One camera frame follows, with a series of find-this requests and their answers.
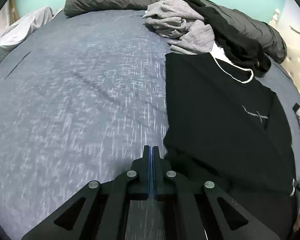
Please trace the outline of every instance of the pillow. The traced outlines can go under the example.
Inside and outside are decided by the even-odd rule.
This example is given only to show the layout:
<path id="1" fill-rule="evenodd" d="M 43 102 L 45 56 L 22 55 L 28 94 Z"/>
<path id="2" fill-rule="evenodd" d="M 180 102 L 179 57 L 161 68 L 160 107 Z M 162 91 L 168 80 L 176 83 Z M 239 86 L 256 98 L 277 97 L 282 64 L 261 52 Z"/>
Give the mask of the pillow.
<path id="1" fill-rule="evenodd" d="M 147 10 L 148 5 L 160 0 L 66 0 L 64 12 L 68 17 L 98 10 Z M 240 33 L 259 41 L 264 52 L 276 62 L 282 63 L 287 47 L 280 34 L 267 23 L 254 20 L 236 9 L 201 0 L 206 6 L 215 8 L 226 21 Z"/>

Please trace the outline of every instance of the cream upholstered headboard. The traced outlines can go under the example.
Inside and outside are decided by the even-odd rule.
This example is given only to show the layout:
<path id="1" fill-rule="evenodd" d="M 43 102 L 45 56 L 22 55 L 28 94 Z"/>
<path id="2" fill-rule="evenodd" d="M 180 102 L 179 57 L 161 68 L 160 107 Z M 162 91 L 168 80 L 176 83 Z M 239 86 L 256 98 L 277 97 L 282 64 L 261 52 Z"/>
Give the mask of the cream upholstered headboard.
<path id="1" fill-rule="evenodd" d="M 288 72 L 300 93 L 300 33 L 290 25 L 278 24 L 278 14 L 279 10 L 276 9 L 269 25 L 274 27 L 286 42 L 287 57 L 281 65 Z"/>

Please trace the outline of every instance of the triangular cutout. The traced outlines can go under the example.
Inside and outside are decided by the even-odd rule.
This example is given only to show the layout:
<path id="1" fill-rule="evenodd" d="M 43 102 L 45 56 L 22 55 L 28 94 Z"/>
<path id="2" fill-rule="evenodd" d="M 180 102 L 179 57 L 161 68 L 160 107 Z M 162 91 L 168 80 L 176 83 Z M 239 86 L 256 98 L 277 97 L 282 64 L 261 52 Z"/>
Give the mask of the triangular cutout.
<path id="1" fill-rule="evenodd" d="M 234 209 L 226 200 L 221 197 L 217 198 L 220 208 L 225 219 L 232 231 L 237 230 L 249 223 L 237 210 Z"/>
<path id="2" fill-rule="evenodd" d="M 61 214 L 54 223 L 68 231 L 72 230 L 86 199 L 79 198 L 70 208 Z"/>

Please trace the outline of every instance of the black sweatshirt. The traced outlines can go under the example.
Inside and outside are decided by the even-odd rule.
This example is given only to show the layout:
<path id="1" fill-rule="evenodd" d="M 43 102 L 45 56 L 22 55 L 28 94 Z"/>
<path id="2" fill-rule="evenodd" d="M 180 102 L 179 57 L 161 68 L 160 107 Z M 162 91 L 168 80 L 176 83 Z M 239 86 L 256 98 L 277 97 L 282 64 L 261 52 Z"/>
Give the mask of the black sweatshirt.
<path id="1" fill-rule="evenodd" d="M 240 33 L 215 8 L 206 6 L 200 0 L 184 1 L 204 17 L 206 24 L 211 25 L 215 41 L 235 65 L 252 69 L 257 77 L 263 76 L 270 69 L 271 62 L 257 40 Z"/>
<path id="2" fill-rule="evenodd" d="M 217 60 L 235 78 L 250 73 Z M 290 127 L 276 93 L 255 78 L 242 84 L 210 53 L 166 55 L 169 129 L 164 139 L 173 169 L 211 180 L 277 233 L 294 223 L 295 177 Z"/>

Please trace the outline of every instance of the bed sheet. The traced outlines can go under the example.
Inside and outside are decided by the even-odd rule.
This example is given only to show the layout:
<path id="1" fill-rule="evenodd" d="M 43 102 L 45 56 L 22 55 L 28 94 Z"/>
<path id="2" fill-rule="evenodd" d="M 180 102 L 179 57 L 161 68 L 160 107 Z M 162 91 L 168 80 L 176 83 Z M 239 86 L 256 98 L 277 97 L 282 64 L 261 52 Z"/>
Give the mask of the bed sheet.
<path id="1" fill-rule="evenodd" d="M 144 145 L 165 155 L 170 47 L 143 25 L 143 15 L 61 12 L 1 62 L 0 224 L 12 240 L 90 180 L 103 183 L 128 170 Z M 261 82 L 286 111 L 300 178 L 292 110 L 300 95 L 276 63 Z M 158 203 L 131 203 L 126 239 L 164 239 Z"/>

